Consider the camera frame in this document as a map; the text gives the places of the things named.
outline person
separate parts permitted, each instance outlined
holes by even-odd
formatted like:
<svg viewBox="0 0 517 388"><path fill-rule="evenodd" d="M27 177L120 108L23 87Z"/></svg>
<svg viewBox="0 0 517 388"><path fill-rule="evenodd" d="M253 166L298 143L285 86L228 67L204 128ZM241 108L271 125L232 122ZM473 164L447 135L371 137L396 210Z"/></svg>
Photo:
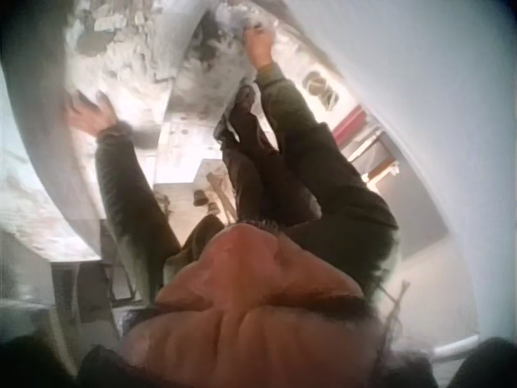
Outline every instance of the person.
<svg viewBox="0 0 517 388"><path fill-rule="evenodd" d="M192 387L366 386L384 354L372 296L397 223L273 62L272 41L265 28L245 31L279 149L250 113L252 89L242 87L229 114L238 139L224 121L215 132L238 223L207 216L183 248L108 98L69 102L69 125L97 138L107 221L155 312L118 351L146 377Z"/></svg>

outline climbing person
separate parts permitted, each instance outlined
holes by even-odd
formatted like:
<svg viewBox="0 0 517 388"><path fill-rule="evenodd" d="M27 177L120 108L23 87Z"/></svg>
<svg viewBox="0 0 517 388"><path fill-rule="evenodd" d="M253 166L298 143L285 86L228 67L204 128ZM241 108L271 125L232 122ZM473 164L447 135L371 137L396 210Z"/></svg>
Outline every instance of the climbing person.
<svg viewBox="0 0 517 388"><path fill-rule="evenodd" d="M107 221L152 311L118 353L87 356L83 373L111 365L118 382L133 371L177 386L330 387L366 386L380 370L386 330L372 295L397 223L273 62L272 41L265 28L246 29L279 150L250 113L254 93L242 87L229 114L238 139L225 122L215 132L239 222L224 227L208 215L183 249L106 95L97 106L70 101L69 125L97 139Z"/></svg>

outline hand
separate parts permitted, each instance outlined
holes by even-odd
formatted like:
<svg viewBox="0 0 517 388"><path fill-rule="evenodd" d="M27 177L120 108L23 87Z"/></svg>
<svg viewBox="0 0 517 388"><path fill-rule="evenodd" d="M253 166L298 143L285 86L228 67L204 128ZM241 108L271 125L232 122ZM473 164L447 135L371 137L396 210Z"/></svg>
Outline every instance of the hand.
<svg viewBox="0 0 517 388"><path fill-rule="evenodd" d="M246 54L251 65L260 70L273 62L271 47L273 45L273 32L265 27L248 27L244 31L246 42Z"/></svg>
<svg viewBox="0 0 517 388"><path fill-rule="evenodd" d="M97 105L79 92L69 96L66 104L66 122L69 127L97 137L104 129L117 123L115 109L109 98L102 91L98 91L96 97Z"/></svg>

